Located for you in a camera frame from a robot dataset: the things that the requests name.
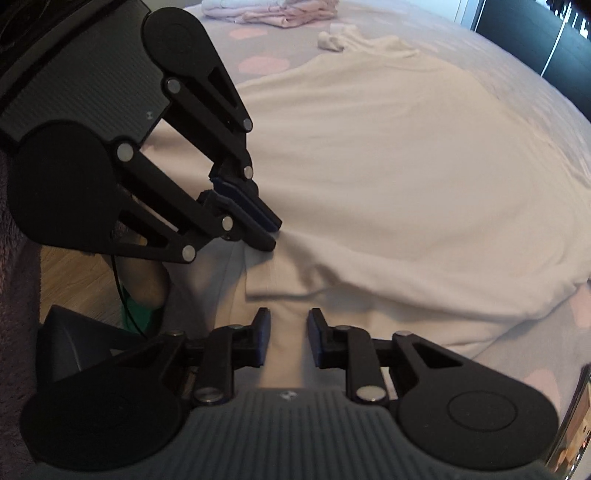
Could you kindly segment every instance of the white t-shirt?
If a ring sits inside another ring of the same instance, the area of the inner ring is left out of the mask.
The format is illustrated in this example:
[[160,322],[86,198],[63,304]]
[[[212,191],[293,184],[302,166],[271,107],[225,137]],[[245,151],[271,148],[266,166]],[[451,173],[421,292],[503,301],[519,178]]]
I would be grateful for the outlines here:
[[[396,37],[239,88],[272,254],[215,241],[173,281],[210,325],[272,310],[267,387],[326,382],[306,313],[467,356],[546,316],[591,273],[591,190],[551,139],[458,67]],[[144,151],[197,197],[211,164],[168,125]]]

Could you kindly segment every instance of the ribbed gray surface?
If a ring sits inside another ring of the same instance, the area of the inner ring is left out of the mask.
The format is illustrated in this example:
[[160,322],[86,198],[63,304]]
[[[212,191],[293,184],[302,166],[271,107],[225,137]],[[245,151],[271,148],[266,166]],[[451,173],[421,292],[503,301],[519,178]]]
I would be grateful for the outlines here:
[[27,480],[551,480],[541,463],[500,473],[449,467],[409,444],[389,413],[339,391],[253,390],[193,411],[163,451],[130,468],[37,466]]
[[169,103],[163,73],[142,44],[148,13],[129,0],[80,34],[6,108],[0,128],[21,141],[46,122],[75,121],[105,141],[125,136],[142,144]]

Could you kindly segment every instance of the folded clothes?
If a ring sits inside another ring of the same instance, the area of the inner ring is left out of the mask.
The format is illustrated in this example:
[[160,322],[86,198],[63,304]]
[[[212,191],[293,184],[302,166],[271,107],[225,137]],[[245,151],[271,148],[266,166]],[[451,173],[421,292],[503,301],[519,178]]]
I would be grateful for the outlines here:
[[203,0],[203,14],[234,23],[298,27],[336,16],[339,0]]

